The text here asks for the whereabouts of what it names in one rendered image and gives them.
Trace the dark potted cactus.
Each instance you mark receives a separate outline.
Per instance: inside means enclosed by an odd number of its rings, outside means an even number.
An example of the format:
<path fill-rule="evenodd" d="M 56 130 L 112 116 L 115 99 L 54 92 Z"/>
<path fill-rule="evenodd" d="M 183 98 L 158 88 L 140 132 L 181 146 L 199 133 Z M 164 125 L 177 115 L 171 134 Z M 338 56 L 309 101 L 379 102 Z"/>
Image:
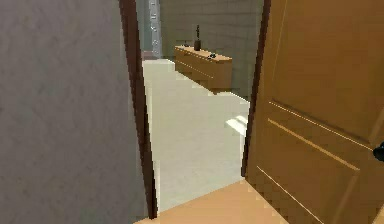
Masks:
<path fill-rule="evenodd" d="M 196 25 L 196 40 L 194 41 L 194 50 L 195 51 L 200 51 L 201 50 L 200 26 L 199 26 L 199 24 Z"/>

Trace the wooden chest of drawers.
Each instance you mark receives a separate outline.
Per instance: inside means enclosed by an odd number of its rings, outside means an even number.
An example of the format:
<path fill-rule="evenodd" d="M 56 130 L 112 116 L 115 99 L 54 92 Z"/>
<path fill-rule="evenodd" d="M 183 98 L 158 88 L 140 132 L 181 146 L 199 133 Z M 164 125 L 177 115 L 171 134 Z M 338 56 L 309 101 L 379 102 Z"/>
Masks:
<path fill-rule="evenodd" d="M 195 51 L 193 47 L 174 47 L 175 70 L 209 91 L 230 92 L 232 82 L 232 59 L 216 54 L 215 59 L 207 57 L 212 52 Z"/>

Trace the brown wooden room door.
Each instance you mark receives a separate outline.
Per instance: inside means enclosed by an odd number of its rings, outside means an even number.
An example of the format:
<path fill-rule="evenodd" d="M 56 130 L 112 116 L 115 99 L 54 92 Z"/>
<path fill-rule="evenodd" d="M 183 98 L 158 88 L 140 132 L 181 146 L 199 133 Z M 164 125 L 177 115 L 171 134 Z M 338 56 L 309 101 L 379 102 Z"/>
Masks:
<path fill-rule="evenodd" d="M 247 180 L 289 224 L 384 224 L 384 0 L 272 0 Z"/>

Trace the dark brown door frame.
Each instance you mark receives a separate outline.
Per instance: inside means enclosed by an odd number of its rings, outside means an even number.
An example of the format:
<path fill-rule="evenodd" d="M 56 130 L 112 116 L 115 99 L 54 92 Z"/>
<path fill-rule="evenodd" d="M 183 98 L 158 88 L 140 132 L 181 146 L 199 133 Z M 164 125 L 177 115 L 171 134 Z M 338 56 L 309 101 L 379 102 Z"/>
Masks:
<path fill-rule="evenodd" d="M 145 198 L 148 218 L 155 219 L 158 216 L 157 197 L 155 189 L 155 176 L 152 160 L 152 150 L 149 133 L 148 110 L 146 105 L 144 77 L 142 69 L 142 56 L 140 50 L 140 38 L 138 32 L 136 1 L 118 0 L 120 8 L 125 57 L 128 65 L 129 81 L 132 94 L 132 104 L 135 116 L 136 132 L 138 138 L 140 162 L 143 173 Z M 260 83 L 261 68 L 266 43 L 268 20 L 272 0 L 263 0 L 262 19 L 259 31 L 258 49 L 256 54 L 255 72 L 252 83 L 252 94 L 248 115 L 248 124 L 245 136 L 244 151 L 241 166 L 241 176 L 247 177 L 247 165 L 249 159 L 250 142 L 252 135 L 252 122 L 254 120 L 258 86 Z"/>

